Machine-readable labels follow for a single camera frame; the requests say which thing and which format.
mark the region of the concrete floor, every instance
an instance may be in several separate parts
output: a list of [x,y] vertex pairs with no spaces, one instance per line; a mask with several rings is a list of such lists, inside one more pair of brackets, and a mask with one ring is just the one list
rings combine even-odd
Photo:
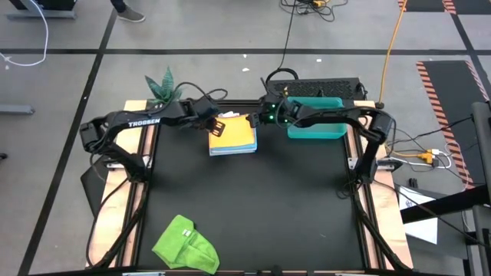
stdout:
[[[128,1],[147,15],[141,24],[116,21],[108,49],[282,49],[289,15],[274,0],[146,0]],[[11,11],[0,0],[0,11]],[[92,54],[49,54],[36,67],[1,70],[2,103],[31,104],[30,117],[0,116],[0,152],[10,158],[0,164],[0,275],[18,273],[21,260],[53,179],[87,76],[94,64],[112,12],[109,1],[79,0],[76,21],[51,20],[50,49],[92,49]],[[290,48],[386,49],[398,16],[397,1],[351,0],[335,9],[336,21],[315,15],[295,16]],[[491,50],[491,15],[460,16],[474,48]],[[39,20],[9,21],[0,16],[0,49],[43,45]],[[394,46],[397,49],[464,50],[447,13],[406,13]],[[16,61],[36,61],[38,54],[14,54]],[[278,67],[280,54],[105,54],[92,87],[82,122],[123,107],[129,99],[152,97],[143,76],[158,78],[169,66],[176,82],[192,81],[205,90],[223,87],[229,99],[255,99],[264,94],[260,77]],[[491,74],[491,57],[479,57]],[[397,126],[408,133],[439,127],[421,79],[417,61],[468,60],[467,56],[393,56],[387,74],[384,102]],[[359,77],[376,100],[380,90],[383,55],[288,55],[284,66],[300,77]],[[191,89],[183,97],[196,97]],[[443,148],[441,133],[422,138],[423,146]],[[88,154],[77,137],[68,158],[48,223],[30,273],[82,269],[92,215],[80,175]],[[409,168],[394,174],[395,182],[415,177]],[[461,190],[462,183],[446,171],[416,175],[422,189],[445,194]],[[462,262],[411,250],[421,271],[463,274]]]

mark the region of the green plant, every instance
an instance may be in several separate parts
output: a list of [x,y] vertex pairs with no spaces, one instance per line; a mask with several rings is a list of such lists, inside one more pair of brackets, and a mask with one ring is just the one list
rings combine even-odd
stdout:
[[180,89],[174,90],[174,78],[168,67],[165,75],[163,75],[162,85],[157,84],[148,76],[145,76],[145,81],[147,81],[150,91],[155,96],[155,99],[152,100],[155,104],[166,104],[181,97],[182,91]]

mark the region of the green cloth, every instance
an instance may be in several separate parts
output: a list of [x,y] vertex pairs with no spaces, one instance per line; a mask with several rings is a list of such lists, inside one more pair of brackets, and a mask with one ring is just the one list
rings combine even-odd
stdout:
[[215,274],[220,265],[213,245],[181,215],[167,226],[152,251],[171,269],[189,267]]

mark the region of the person's foot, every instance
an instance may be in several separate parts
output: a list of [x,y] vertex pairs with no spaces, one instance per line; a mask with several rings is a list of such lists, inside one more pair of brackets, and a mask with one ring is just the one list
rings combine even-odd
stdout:
[[145,15],[132,10],[130,7],[126,7],[126,11],[118,13],[117,17],[133,23],[138,23],[145,20]]

